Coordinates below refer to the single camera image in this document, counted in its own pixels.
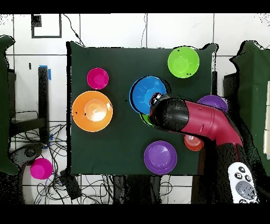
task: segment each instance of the small orange bowl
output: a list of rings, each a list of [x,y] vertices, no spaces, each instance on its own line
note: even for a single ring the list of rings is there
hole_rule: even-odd
[[[192,151],[200,151],[204,147],[204,142],[192,135],[185,135],[185,145]]]
[[[107,96],[97,91],[80,94],[72,105],[74,122],[87,132],[104,129],[112,119],[112,104]]]

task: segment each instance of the purple bowl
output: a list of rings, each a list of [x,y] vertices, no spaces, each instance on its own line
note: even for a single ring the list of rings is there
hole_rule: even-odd
[[[175,148],[165,141],[156,141],[147,146],[144,163],[153,173],[164,175],[173,170],[177,163]]]
[[[223,98],[215,96],[215,95],[208,95],[208,96],[202,97],[197,102],[200,104],[207,105],[207,106],[216,107],[225,112],[228,111],[228,105],[226,101]]]

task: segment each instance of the remote control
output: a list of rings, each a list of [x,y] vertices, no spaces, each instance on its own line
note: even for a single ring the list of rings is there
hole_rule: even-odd
[[[244,163],[233,163],[228,174],[234,203],[258,203],[251,172]]]

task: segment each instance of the lime green bowl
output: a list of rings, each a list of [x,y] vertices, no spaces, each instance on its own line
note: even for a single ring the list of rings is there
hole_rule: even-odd
[[[189,78],[199,68],[199,56],[192,48],[181,46],[170,53],[168,67],[177,78]]]
[[[142,121],[143,121],[145,124],[147,124],[148,126],[153,127],[153,124],[151,124],[151,123],[148,121],[148,116],[149,116],[149,114],[142,114],[142,113],[140,113],[140,117],[141,117]]]

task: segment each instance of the magenta bowl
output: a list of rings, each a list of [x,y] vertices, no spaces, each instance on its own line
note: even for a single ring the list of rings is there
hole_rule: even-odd
[[[37,158],[30,167],[31,176],[39,180],[46,180],[52,172],[52,163],[45,158]]]
[[[103,89],[108,82],[109,76],[102,68],[94,68],[87,74],[87,83],[93,89]]]

